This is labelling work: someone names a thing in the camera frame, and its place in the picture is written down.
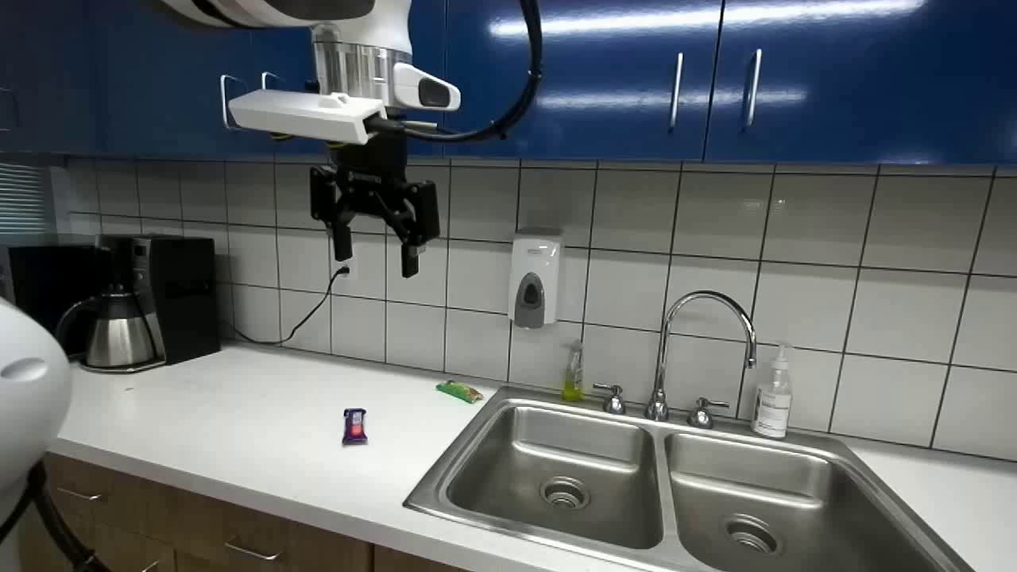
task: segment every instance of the countertop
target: countertop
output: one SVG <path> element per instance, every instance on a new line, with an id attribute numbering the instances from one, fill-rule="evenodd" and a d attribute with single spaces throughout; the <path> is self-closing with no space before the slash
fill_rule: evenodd
<path id="1" fill-rule="evenodd" d="M 52 450 L 461 568 L 620 568 L 403 509 L 483 407 L 435 380 L 247 346 L 144 373 L 76 367 Z M 344 448 L 344 407 L 370 408 L 370 443 Z M 848 443 L 973 568 L 1015 568 L 1017 462 Z"/>

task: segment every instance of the bottle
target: bottle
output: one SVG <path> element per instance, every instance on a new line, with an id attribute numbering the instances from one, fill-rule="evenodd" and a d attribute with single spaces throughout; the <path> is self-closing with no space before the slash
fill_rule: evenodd
<path id="1" fill-rule="evenodd" d="M 566 403 L 582 403 L 582 343 L 568 343 L 568 366 L 563 378 L 563 400 Z"/>
<path id="2" fill-rule="evenodd" d="M 761 385 L 761 400 L 756 400 L 756 420 L 752 431 L 769 435 L 769 437 L 786 437 L 787 435 L 787 420 L 791 420 L 791 363 L 787 363 L 791 346 L 783 343 L 773 360 L 773 378 Z"/>

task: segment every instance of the stainless steel sink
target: stainless steel sink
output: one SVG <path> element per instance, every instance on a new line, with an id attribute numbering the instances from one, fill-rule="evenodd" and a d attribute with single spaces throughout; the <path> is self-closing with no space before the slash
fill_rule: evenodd
<path id="1" fill-rule="evenodd" d="M 409 509 L 680 572 L 970 572 L 845 443 L 498 394 Z"/>

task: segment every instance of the small purple object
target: small purple object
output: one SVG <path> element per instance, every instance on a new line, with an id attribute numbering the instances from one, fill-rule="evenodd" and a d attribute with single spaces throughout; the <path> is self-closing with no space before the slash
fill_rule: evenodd
<path id="1" fill-rule="evenodd" d="M 344 408 L 346 417 L 346 431 L 344 431 L 344 443 L 364 443 L 370 441 L 370 408 L 361 407 L 349 407 Z"/>

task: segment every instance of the white tile wall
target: white tile wall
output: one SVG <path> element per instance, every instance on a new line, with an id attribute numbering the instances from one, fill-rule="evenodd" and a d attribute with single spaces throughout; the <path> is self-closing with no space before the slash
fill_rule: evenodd
<path id="1" fill-rule="evenodd" d="M 65 230 L 210 234 L 223 324 L 281 339 L 337 270 L 309 217 L 314 162 L 70 158 L 54 171 L 54 204 Z M 418 275 L 403 278 L 392 230 L 358 217 L 354 274 L 291 349 L 557 394 L 566 343 L 584 339 L 589 396 L 590 385 L 622 385 L 641 408 L 663 299 L 720 288 L 752 312 L 761 366 L 742 373 L 728 312 L 689 306 L 667 352 L 675 407 L 706 394 L 750 417 L 773 343 L 791 339 L 791 426 L 1017 459 L 1015 175 L 435 158 L 406 175 L 435 180 L 443 205 Z M 518 227 L 566 234 L 557 326 L 504 322 Z"/>

